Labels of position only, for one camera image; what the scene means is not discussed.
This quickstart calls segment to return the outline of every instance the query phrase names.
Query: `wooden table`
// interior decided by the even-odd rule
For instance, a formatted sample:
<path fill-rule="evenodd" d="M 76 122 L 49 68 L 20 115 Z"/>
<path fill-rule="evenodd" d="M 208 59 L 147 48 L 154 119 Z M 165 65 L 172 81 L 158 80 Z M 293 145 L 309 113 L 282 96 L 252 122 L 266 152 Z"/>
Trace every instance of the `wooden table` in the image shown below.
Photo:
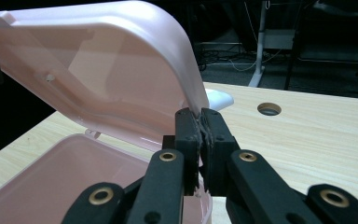
<path fill-rule="evenodd" d="M 327 183 L 358 198 L 358 99 L 205 83 L 225 91 L 235 104 L 221 111 L 241 148 L 263 155 L 300 192 Z M 282 109 L 278 116 L 258 112 L 262 103 Z M 56 112 L 0 151 L 0 187 L 79 126 Z M 151 152 L 102 135 L 145 158 Z M 228 223 L 224 198 L 213 199 L 213 223 Z"/>

